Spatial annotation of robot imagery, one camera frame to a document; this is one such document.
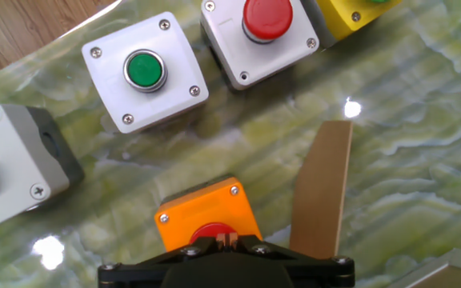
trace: push button box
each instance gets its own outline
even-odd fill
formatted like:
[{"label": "push button box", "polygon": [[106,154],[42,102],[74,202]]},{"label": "push button box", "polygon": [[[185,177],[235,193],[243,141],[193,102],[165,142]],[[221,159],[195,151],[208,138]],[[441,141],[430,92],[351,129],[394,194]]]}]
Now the push button box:
[{"label": "push button box", "polygon": [[124,134],[209,97],[190,43],[170,12],[87,43],[82,54],[99,96]]},{"label": "push button box", "polygon": [[205,0],[201,23],[236,90],[284,70],[319,47],[300,0]]},{"label": "push button box", "polygon": [[0,104],[0,223],[83,178],[49,112]]}]

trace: wooden surface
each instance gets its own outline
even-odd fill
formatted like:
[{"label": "wooden surface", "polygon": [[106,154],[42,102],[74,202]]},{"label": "wooden surface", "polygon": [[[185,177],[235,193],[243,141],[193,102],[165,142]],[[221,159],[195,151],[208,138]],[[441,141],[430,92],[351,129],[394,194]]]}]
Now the wooden surface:
[{"label": "wooden surface", "polygon": [[35,52],[114,0],[0,0],[0,69]]},{"label": "wooden surface", "polygon": [[353,124],[324,122],[295,183],[290,249],[316,259],[337,255]]}]

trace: glossy table top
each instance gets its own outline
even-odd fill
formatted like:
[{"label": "glossy table top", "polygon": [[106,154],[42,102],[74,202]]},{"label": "glossy table top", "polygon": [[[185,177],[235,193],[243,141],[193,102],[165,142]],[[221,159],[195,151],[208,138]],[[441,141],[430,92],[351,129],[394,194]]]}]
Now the glossy table top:
[{"label": "glossy table top", "polygon": [[[81,47],[163,11],[183,26],[210,100],[119,134]],[[347,116],[340,254],[356,261],[357,287],[385,287],[461,249],[461,1],[405,0],[241,93],[227,88],[199,17],[200,0],[117,2],[0,71],[0,102],[47,108],[86,172],[65,197],[0,225],[0,287],[93,287],[103,262],[163,253],[153,219],[162,199],[227,173],[245,186],[266,240],[287,246],[297,171],[320,124]]]}]

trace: red mushroom button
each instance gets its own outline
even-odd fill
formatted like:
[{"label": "red mushroom button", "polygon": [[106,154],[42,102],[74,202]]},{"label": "red mushroom button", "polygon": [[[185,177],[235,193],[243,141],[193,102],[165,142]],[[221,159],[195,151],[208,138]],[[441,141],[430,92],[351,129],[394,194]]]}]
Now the red mushroom button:
[{"label": "red mushroom button", "polygon": [[243,29],[252,41],[274,41],[289,30],[292,22],[290,0],[247,0],[245,3]]}]

